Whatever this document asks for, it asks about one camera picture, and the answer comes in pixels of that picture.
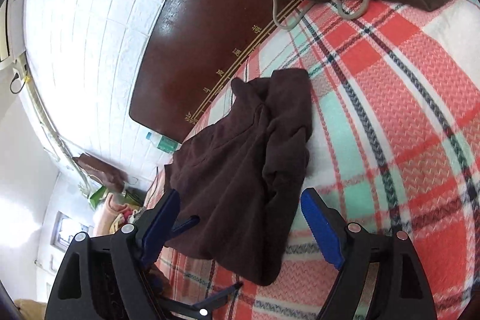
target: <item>mattress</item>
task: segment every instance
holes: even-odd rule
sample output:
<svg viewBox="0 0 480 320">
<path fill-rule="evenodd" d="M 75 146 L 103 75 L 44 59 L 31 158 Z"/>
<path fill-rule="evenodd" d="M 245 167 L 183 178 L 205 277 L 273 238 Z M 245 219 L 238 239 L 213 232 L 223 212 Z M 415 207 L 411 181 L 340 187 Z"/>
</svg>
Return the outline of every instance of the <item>mattress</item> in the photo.
<svg viewBox="0 0 480 320">
<path fill-rule="evenodd" d="M 480 280 L 479 31 L 478 0 L 452 0 L 431 13 L 371 1 L 355 21 L 342 20 L 332 2 L 316 5 L 291 32 L 276 30 L 236 74 L 309 72 L 314 132 L 303 187 L 370 232 L 388 234 L 400 221 L 441 320 L 458 318 Z M 190 136 L 225 116 L 234 99 L 228 84 Z M 148 206 L 161 195 L 159 186 Z M 171 248 L 157 264 L 183 302 L 242 279 Z M 246 281 L 214 318 L 313 320 L 336 275 L 298 210 L 278 279 L 267 287 Z M 361 301 L 357 314 L 367 306 Z"/>
</svg>

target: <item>clamp jaw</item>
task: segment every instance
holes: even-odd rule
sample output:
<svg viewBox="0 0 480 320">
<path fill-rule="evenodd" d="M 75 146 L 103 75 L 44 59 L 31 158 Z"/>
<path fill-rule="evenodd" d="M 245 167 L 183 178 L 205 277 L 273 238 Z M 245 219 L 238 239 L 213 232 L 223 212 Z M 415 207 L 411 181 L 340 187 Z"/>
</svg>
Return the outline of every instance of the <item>clamp jaw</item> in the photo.
<svg viewBox="0 0 480 320">
<path fill-rule="evenodd" d="M 379 263 L 366 320 L 436 320 L 435 304 L 417 252 L 407 233 L 368 233 L 347 224 L 314 188 L 301 195 L 301 209 L 325 260 L 339 270 L 317 320 L 351 320 L 370 263 Z"/>
</svg>

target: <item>black clamp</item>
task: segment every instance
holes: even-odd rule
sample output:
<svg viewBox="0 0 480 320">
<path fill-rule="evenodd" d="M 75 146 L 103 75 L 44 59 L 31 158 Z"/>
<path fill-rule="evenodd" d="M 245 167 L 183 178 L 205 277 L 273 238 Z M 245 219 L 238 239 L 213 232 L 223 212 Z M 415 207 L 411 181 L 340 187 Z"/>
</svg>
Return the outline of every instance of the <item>black clamp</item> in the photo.
<svg viewBox="0 0 480 320">
<path fill-rule="evenodd" d="M 435 304 L 408 234 L 368 233 L 347 224 L 325 205 L 314 188 L 301 195 L 301 209 L 325 260 L 339 270 L 318 320 L 351 320 L 362 295 L 370 263 L 379 263 L 365 320 L 436 320 Z"/>
<path fill-rule="evenodd" d="M 78 233 L 58 270 L 45 320 L 181 320 L 175 313 L 212 320 L 212 311 L 242 283 L 187 305 L 163 297 L 161 280 L 150 273 L 165 241 L 199 222 L 198 216 L 177 221 L 179 211 L 180 197 L 172 190 L 114 235 Z"/>
</svg>

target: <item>metal rivet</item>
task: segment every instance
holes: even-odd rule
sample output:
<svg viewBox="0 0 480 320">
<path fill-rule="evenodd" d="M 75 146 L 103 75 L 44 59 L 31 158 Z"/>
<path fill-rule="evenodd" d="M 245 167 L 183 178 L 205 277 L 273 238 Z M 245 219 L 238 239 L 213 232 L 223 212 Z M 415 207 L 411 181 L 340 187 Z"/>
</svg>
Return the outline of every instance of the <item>metal rivet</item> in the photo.
<svg viewBox="0 0 480 320">
<path fill-rule="evenodd" d="M 400 240 L 407 240 L 409 238 L 409 235 L 404 231 L 398 231 L 397 238 L 399 238 Z"/>
<path fill-rule="evenodd" d="M 135 229 L 134 225 L 133 224 L 126 224 L 125 226 L 123 226 L 121 228 L 121 231 L 124 233 L 124 234 L 129 234 L 130 232 L 133 232 Z"/>
<path fill-rule="evenodd" d="M 80 232 L 75 236 L 75 241 L 83 241 L 87 238 L 87 234 L 85 232 Z"/>
<path fill-rule="evenodd" d="M 349 231 L 350 232 L 353 232 L 353 233 L 357 234 L 361 230 L 362 230 L 362 228 L 360 227 L 360 225 L 358 225 L 356 223 L 349 224 Z"/>
</svg>

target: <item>pile of clothes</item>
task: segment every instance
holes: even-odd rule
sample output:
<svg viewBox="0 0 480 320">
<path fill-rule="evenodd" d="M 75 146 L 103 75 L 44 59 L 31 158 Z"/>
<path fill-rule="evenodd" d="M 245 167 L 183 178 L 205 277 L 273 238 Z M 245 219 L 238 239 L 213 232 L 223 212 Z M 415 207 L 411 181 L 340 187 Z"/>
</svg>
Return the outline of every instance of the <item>pile of clothes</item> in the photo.
<svg viewBox="0 0 480 320">
<path fill-rule="evenodd" d="M 165 166 L 165 190 L 180 194 L 178 218 L 200 217 L 166 245 L 267 286 L 280 272 L 305 179 L 311 83 L 304 69 L 285 69 L 231 87 L 230 113 Z"/>
<path fill-rule="evenodd" d="M 108 193 L 101 211 L 100 220 L 95 225 L 93 236 L 112 235 L 125 224 L 135 221 L 140 207 L 131 204 L 120 204 L 115 199 L 116 193 Z"/>
</svg>

